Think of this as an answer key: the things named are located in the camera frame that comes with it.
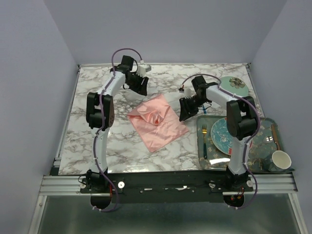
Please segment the pink cloth napkin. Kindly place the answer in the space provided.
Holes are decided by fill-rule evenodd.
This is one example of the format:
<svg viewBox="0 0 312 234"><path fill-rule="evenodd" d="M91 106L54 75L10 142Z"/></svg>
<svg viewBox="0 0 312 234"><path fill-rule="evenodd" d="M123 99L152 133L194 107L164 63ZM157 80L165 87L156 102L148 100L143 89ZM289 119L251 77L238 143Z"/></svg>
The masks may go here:
<svg viewBox="0 0 312 234"><path fill-rule="evenodd" d="M162 94L141 103L127 117L151 153L189 131Z"/></svg>

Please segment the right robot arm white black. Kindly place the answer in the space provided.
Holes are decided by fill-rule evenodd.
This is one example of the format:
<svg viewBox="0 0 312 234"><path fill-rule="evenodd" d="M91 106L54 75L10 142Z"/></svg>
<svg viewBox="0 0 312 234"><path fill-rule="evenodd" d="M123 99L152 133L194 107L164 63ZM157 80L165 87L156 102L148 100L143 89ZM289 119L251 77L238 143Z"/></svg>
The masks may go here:
<svg viewBox="0 0 312 234"><path fill-rule="evenodd" d="M205 76L215 78L217 82L207 83ZM180 121L185 121L198 113L198 108L208 102L215 102L226 109L227 129L233 137L232 155L226 169L224 185L230 191L246 185L250 141L260 129L260 117L251 96L242 97L221 88L221 79L209 74L190 76L195 95L182 97L180 103Z"/></svg>

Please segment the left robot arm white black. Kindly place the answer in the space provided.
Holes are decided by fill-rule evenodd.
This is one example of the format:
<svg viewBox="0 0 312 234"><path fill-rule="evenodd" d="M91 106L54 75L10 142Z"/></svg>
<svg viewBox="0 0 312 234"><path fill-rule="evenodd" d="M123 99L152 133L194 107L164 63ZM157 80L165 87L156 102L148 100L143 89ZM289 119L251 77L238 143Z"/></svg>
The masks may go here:
<svg viewBox="0 0 312 234"><path fill-rule="evenodd" d="M96 192L104 192L110 184L107 179L107 140L115 120L114 96L127 85L135 93L146 96L149 78L146 74L151 66L143 60L136 62L130 56L123 56L121 63L112 66L110 77L97 92L89 92L86 102L86 121L93 131L94 164L86 173L86 185Z"/></svg>

